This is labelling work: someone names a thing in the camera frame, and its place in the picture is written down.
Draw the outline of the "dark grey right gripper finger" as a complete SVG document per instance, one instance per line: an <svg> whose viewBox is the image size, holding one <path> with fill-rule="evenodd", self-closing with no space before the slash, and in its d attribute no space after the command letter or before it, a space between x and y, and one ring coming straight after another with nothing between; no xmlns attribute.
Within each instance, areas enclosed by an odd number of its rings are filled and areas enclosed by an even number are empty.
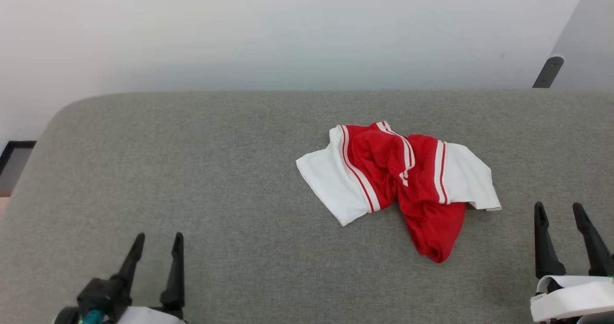
<svg viewBox="0 0 614 324"><path fill-rule="evenodd" d="M614 277L614 254L610 252L585 208L580 203L573 204L575 223L585 241L589 258L590 276Z"/></svg>
<svg viewBox="0 0 614 324"><path fill-rule="evenodd" d="M546 210L542 202L535 203L535 276L564 276L566 268L555 253L548 228Z"/></svg>

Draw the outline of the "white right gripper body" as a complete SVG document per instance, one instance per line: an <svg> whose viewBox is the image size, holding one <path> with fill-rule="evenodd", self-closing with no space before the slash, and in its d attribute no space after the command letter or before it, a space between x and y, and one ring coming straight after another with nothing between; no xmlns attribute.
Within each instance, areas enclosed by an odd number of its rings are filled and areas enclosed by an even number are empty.
<svg viewBox="0 0 614 324"><path fill-rule="evenodd" d="M614 324L614 277L544 276L529 302L538 324Z"/></svg>

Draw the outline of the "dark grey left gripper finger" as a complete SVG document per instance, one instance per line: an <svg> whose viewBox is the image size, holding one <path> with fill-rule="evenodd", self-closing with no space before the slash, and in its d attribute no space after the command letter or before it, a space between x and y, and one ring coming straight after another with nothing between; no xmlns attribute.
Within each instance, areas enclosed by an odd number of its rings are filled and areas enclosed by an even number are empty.
<svg viewBox="0 0 614 324"><path fill-rule="evenodd" d="M121 282L121 290L126 296L131 295L132 283L136 272L136 267L141 259L144 249L145 233L137 234L134 243L124 259L120 269L111 277L112 280Z"/></svg>
<svg viewBox="0 0 614 324"><path fill-rule="evenodd" d="M182 310L186 305L184 236L177 232L171 249L172 263L165 290L160 295L164 310Z"/></svg>

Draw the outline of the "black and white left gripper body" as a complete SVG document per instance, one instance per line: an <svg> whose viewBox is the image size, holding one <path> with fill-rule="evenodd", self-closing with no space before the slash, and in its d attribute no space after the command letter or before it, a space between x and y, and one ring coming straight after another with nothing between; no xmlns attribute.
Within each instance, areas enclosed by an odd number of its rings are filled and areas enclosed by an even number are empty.
<svg viewBox="0 0 614 324"><path fill-rule="evenodd" d="M160 307L132 306L125 282L94 278L77 296L77 306L61 309L53 324L187 324L182 278L167 281L160 302Z"/></svg>

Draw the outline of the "red and white garment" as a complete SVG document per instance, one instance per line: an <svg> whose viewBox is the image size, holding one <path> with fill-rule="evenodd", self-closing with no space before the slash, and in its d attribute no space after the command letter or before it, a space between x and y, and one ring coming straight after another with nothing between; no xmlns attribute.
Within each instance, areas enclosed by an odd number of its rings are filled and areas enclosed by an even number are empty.
<svg viewBox="0 0 614 324"><path fill-rule="evenodd" d="M417 251L440 264L451 254L468 205L501 209L491 169L464 145L404 136L385 120L338 125L329 140L296 166L342 226L397 202Z"/></svg>

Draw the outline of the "grey fabric sofa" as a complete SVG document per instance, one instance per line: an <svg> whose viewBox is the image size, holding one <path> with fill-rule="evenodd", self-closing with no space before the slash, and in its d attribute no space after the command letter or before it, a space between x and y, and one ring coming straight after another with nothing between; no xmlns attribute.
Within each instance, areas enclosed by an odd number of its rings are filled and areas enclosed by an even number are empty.
<svg viewBox="0 0 614 324"><path fill-rule="evenodd" d="M469 210L449 259L397 206L346 227L295 161L338 124L466 145L503 208ZM156 306L176 232L189 324L526 324L533 206L570 274L589 262L572 204L614 250L614 94L374 91L121 94L55 115L0 217L0 324L51 324L146 235L132 299Z"/></svg>

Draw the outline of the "dark framed panel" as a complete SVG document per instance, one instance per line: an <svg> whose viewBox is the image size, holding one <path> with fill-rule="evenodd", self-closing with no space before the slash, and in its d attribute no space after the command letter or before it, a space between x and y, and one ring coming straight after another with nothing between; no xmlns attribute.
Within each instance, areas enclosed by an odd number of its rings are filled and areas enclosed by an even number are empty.
<svg viewBox="0 0 614 324"><path fill-rule="evenodd" d="M0 198L11 197L36 141L9 141L0 154Z"/></svg>

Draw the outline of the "grey metal post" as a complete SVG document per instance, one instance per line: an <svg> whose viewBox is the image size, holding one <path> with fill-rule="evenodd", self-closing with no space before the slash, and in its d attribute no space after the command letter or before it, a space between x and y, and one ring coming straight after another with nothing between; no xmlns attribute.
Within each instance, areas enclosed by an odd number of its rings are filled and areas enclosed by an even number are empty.
<svg viewBox="0 0 614 324"><path fill-rule="evenodd" d="M549 89L554 83L565 60L561 56L552 56L546 60L532 88Z"/></svg>

